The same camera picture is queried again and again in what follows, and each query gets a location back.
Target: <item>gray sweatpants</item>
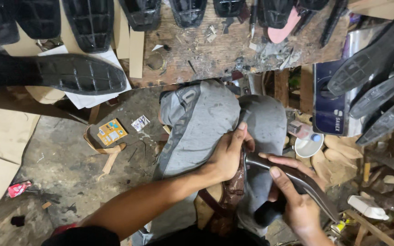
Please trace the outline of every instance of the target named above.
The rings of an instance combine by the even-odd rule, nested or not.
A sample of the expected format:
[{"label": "gray sweatpants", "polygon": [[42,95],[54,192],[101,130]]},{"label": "gray sweatpants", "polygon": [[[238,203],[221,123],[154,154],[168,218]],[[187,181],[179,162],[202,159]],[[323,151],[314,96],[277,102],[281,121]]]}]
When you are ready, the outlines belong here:
[{"label": "gray sweatpants", "polygon": [[[154,180],[178,176],[203,165],[220,137],[245,121],[255,139],[256,151],[281,155],[286,135],[286,116],[282,104],[268,96],[246,95],[236,99],[217,81],[169,92],[161,99],[161,120],[172,131],[159,156]],[[253,214],[266,200],[272,179],[268,171],[247,170],[245,195],[238,204],[239,227],[258,236],[267,228],[258,226]],[[194,193],[156,217],[132,236],[133,245],[145,245],[196,223]]]}]

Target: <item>fingernail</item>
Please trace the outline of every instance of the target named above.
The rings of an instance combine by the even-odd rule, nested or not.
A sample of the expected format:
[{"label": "fingernail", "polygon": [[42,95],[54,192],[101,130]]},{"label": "fingernail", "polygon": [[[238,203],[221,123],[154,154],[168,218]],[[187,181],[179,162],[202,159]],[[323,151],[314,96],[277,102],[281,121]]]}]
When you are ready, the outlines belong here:
[{"label": "fingernail", "polygon": [[246,127],[246,123],[243,121],[243,122],[241,122],[239,125],[238,125],[238,129],[240,129],[240,130],[244,130],[244,128]]},{"label": "fingernail", "polygon": [[279,171],[279,169],[277,167],[270,168],[270,173],[273,176],[273,178],[275,178],[275,179],[277,179],[277,178],[279,178],[279,176],[281,176],[281,172]]}]

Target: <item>hand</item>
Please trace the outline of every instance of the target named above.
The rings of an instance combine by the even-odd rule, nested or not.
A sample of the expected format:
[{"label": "hand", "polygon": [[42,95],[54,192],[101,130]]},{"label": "hand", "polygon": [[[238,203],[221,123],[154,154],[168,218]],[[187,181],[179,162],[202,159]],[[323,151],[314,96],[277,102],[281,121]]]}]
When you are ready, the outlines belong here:
[{"label": "hand", "polygon": [[241,145],[246,142],[250,151],[255,150],[255,142],[247,131],[247,124],[241,122],[235,131],[225,133],[218,142],[214,153],[201,167],[201,170],[211,175],[214,184],[227,181],[235,176],[239,166]]},{"label": "hand", "polygon": [[[262,158],[267,158],[271,162],[287,165],[297,168],[299,171],[310,176],[314,181],[324,190],[325,182],[320,179],[314,171],[303,165],[299,160],[273,156],[272,154],[259,153]],[[301,240],[314,240],[316,236],[323,237],[323,231],[320,226],[320,208],[315,201],[308,195],[300,195],[295,190],[293,183],[288,179],[287,175],[277,167],[270,169],[270,174],[273,177],[273,182],[280,189],[287,199],[285,207],[284,220],[289,227]],[[278,190],[276,186],[272,186],[269,194],[269,201],[276,201]]]}]

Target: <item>bottle cap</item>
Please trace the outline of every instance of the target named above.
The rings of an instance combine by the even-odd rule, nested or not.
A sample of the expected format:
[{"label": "bottle cap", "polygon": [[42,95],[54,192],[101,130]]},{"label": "bottle cap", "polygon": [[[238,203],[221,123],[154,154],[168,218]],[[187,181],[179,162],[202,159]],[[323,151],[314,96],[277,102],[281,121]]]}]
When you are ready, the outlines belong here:
[{"label": "bottle cap", "polygon": [[313,135],[311,135],[311,140],[314,142],[318,142],[320,141],[321,137],[319,134],[314,133]]}]

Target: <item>workbench surface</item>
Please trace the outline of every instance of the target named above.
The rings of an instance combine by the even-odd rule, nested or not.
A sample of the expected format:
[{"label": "workbench surface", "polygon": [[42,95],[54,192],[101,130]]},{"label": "workbench surface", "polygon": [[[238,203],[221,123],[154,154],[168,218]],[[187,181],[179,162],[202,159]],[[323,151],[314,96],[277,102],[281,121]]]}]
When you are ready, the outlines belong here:
[{"label": "workbench surface", "polygon": [[[251,3],[252,0],[247,0],[249,8]],[[240,24],[237,18],[233,18],[228,34],[222,34],[222,22],[226,18],[215,14],[213,2],[209,0],[201,25],[198,28],[182,29],[176,25],[171,8],[162,3],[159,27],[145,32],[142,79],[129,78],[130,83],[134,88],[142,88],[224,77],[231,75],[232,70],[246,73],[248,71],[244,67],[249,68],[248,66],[252,72],[277,70],[292,49],[293,53],[286,67],[340,59],[349,23],[347,15],[340,18],[328,45],[320,49],[319,44],[334,3],[335,0],[330,0],[300,35],[288,36],[277,45],[268,41],[267,29],[257,23],[251,40],[257,45],[256,51],[249,48],[249,19]],[[216,29],[217,36],[212,42],[208,42],[211,25]],[[156,45],[167,45],[170,49],[151,51]]]}]

